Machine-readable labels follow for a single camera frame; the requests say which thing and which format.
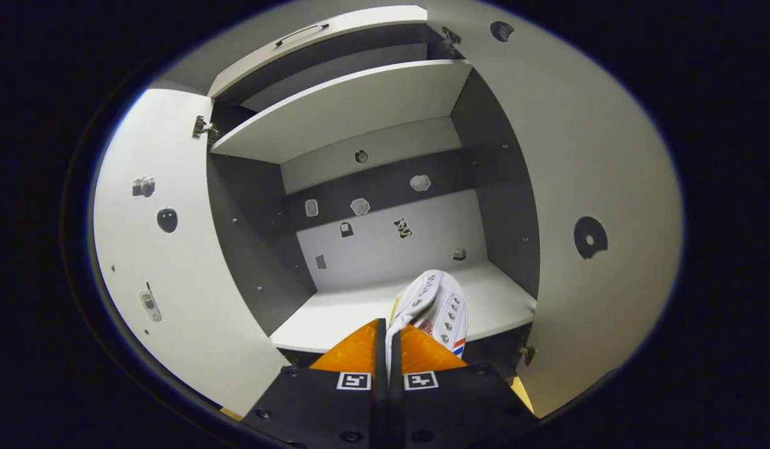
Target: white sneaker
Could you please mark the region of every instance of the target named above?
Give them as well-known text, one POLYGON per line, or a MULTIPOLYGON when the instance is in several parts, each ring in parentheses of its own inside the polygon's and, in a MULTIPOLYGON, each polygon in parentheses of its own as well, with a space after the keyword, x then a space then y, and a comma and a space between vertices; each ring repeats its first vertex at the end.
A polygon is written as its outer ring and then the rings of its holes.
POLYGON ((460 359, 468 335, 468 307, 462 287, 440 270, 424 272, 397 296, 398 304, 385 334, 388 379, 393 336, 413 324, 460 359))

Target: open cabinet door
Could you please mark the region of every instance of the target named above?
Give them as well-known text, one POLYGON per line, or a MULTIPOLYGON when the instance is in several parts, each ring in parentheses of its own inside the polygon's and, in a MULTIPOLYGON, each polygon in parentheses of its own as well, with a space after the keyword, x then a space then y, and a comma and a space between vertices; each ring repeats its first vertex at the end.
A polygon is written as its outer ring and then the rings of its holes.
POLYGON ((501 103, 531 177, 536 355, 517 373, 542 417, 624 364, 661 318, 683 240, 675 168, 638 102, 572 46, 484 3, 426 7, 501 103))
POLYGON ((100 164, 94 243, 113 303, 174 376, 245 415, 285 358, 243 303, 208 198, 213 100, 148 89, 123 117, 100 164))

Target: door handle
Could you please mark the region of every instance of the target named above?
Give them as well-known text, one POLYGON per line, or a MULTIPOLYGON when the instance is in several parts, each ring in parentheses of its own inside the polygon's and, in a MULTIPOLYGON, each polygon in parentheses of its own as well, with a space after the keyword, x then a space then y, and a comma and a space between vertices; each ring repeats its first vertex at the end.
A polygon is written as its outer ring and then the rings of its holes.
POLYGON ((327 29, 327 28, 329 27, 329 25, 330 25, 330 24, 328 24, 328 23, 325 23, 325 24, 323 24, 323 25, 313 25, 313 26, 308 26, 308 27, 307 27, 307 28, 305 28, 305 29, 299 29, 299 31, 296 31, 296 33, 293 33, 293 34, 288 34, 287 36, 285 36, 285 37, 283 37, 282 39, 280 39, 280 40, 279 40, 279 42, 277 42, 276 44, 274 44, 274 47, 279 47, 279 46, 281 46, 281 45, 282 45, 282 43, 285 41, 285 39, 287 39, 288 37, 294 37, 294 36, 296 36, 296 34, 299 34, 299 33, 302 33, 302 32, 304 32, 304 31, 307 31, 308 29, 313 29, 313 28, 316 28, 316 26, 320 26, 320 27, 321 27, 321 29, 327 29))

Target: black background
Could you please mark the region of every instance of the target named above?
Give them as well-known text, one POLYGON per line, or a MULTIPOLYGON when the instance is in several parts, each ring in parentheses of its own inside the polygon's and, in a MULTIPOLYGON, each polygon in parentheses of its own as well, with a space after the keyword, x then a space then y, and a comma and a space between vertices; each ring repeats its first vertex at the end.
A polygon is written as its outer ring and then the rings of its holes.
MULTIPOLYGON (((525 3, 512 8, 602 63, 658 121, 688 219, 684 274, 642 354, 529 443, 770 447, 770 328, 760 323, 770 295, 758 288, 770 276, 770 219, 753 218, 770 212, 770 11, 525 3), (736 369, 751 380, 730 382, 736 369)), ((114 88, 263 6, 0 4, 0 447, 223 446, 138 387, 90 334, 57 221, 69 160, 114 88)))

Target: orange gripper pad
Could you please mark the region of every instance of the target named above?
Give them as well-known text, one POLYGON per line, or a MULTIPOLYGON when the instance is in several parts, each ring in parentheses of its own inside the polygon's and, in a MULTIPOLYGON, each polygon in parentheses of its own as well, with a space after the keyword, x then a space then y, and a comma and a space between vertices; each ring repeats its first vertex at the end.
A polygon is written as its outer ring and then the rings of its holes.
POLYGON ((374 319, 350 333, 310 365, 310 368, 334 372, 370 372, 373 375, 377 321, 374 319))
POLYGON ((453 352, 412 324, 402 330, 402 374, 467 366, 453 352))

